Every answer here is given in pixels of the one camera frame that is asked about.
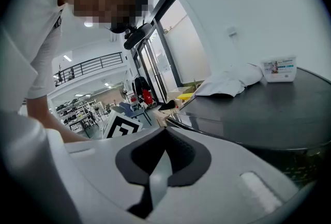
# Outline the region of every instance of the black railing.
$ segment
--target black railing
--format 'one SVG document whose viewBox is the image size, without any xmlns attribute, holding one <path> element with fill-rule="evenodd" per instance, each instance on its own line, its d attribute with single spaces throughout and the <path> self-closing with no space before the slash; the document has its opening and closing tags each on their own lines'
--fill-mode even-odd
<svg viewBox="0 0 331 224">
<path fill-rule="evenodd" d="M 93 71 L 112 67 L 118 64 L 122 64 L 122 56 L 121 52 L 113 53 L 106 56 L 100 56 L 88 61 L 84 61 L 82 63 L 71 66 L 70 68 L 66 68 L 54 74 L 56 78 L 54 78 L 55 86 L 58 87 L 61 84 L 71 81 L 74 78 L 80 77 L 84 74 L 91 73 Z"/>
</svg>

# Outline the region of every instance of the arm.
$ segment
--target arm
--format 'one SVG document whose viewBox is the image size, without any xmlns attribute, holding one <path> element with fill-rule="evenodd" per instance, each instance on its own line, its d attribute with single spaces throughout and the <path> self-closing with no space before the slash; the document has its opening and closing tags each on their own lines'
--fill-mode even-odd
<svg viewBox="0 0 331 224">
<path fill-rule="evenodd" d="M 40 121 L 45 128 L 52 128 L 60 132 L 64 143 L 89 140 L 66 128 L 50 113 L 47 104 L 47 96 L 27 99 L 26 107 L 30 117 Z"/>
</svg>

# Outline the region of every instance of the white shirt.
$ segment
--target white shirt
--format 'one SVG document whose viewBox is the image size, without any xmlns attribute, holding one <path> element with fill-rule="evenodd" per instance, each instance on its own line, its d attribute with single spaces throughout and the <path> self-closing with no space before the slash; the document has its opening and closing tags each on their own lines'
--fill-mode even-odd
<svg viewBox="0 0 331 224">
<path fill-rule="evenodd" d="M 61 27 L 53 26 L 63 8 L 57 0 L 11 0 L 0 24 L 0 81 L 6 85 L 0 109 L 15 111 L 24 97 L 38 98 L 55 89 L 52 59 Z"/>
</svg>

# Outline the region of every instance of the plastic tub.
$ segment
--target plastic tub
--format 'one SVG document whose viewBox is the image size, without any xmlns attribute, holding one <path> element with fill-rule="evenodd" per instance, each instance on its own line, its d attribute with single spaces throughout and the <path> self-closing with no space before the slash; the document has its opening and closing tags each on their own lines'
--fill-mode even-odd
<svg viewBox="0 0 331 224">
<path fill-rule="evenodd" d="M 263 59 L 262 72 L 267 82 L 292 82 L 296 75 L 296 56 Z"/>
</svg>

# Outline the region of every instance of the light fixture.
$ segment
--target light fixture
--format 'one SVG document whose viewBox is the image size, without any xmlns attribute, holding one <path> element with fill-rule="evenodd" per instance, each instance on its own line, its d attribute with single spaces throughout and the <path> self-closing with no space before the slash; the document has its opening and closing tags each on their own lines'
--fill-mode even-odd
<svg viewBox="0 0 331 224">
<path fill-rule="evenodd" d="M 84 25 L 86 27 L 92 27 L 93 26 L 93 23 L 91 23 L 91 22 L 84 22 Z"/>
<path fill-rule="evenodd" d="M 63 56 L 67 61 L 71 62 L 71 59 L 67 57 L 67 55 Z"/>
</svg>

